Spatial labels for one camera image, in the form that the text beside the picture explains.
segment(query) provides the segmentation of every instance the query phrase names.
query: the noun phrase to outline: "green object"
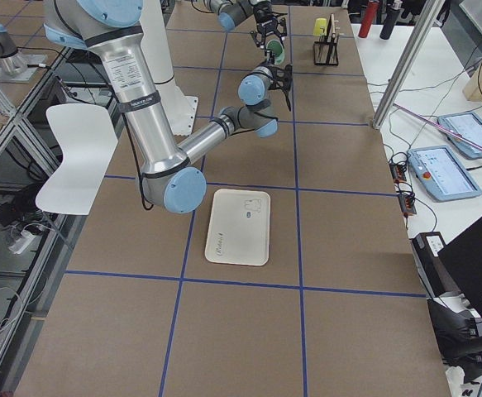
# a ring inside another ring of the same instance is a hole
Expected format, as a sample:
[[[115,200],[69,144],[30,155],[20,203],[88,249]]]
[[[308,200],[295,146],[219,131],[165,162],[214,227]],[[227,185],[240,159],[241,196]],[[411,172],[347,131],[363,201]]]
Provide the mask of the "green object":
[[[266,48],[274,53],[275,64],[281,65],[284,61],[284,47],[279,40],[270,40]]]

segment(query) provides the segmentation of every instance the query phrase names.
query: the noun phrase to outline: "cardboard table surface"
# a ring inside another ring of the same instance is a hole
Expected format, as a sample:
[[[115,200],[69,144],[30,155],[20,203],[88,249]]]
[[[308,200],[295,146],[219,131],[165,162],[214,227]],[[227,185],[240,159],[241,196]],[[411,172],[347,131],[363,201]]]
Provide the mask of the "cardboard table surface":
[[[340,66],[314,69],[308,34],[331,9],[275,10],[288,13],[293,111],[274,93],[275,136],[234,136],[199,161],[208,191],[187,215],[141,208],[120,139],[15,395],[448,395],[354,40]],[[178,85],[200,97],[197,127],[240,105],[262,61],[252,25],[226,34],[177,2],[169,47]],[[224,188],[271,197],[261,268],[204,257]]]

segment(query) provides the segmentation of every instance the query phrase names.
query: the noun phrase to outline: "label sticker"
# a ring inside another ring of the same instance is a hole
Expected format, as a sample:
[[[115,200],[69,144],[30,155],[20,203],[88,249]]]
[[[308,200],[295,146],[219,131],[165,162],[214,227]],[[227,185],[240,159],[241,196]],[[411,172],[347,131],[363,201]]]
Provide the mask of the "label sticker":
[[[428,245],[432,250],[432,254],[434,256],[439,256],[437,253],[444,248],[441,238],[439,236],[428,236],[426,239],[428,240]]]
[[[140,66],[132,54],[109,60],[106,66],[108,77],[117,93],[139,88],[144,84]]]

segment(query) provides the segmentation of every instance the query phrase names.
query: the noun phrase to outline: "tablet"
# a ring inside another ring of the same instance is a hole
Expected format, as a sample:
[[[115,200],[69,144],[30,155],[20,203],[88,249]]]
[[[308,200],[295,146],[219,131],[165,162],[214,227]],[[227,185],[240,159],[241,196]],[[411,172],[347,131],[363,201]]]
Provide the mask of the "tablet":
[[[448,114],[437,118],[437,122],[462,135],[464,138],[482,146],[482,120],[474,112]],[[451,136],[448,139],[468,159],[482,158],[482,151]]]
[[[438,201],[469,199],[482,194],[446,145],[412,149],[408,151],[408,163],[427,192]]]

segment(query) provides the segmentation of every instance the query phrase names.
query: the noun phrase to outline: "black bottle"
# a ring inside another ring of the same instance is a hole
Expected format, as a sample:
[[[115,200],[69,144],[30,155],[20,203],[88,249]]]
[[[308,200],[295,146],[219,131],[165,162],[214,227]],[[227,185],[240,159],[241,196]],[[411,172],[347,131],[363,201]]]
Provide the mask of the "black bottle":
[[[390,7],[387,9],[388,15],[384,20],[384,26],[382,26],[382,31],[380,32],[380,38],[388,40],[391,37],[391,33],[397,23],[398,15],[400,14],[400,6],[402,5],[402,0],[394,0]]]

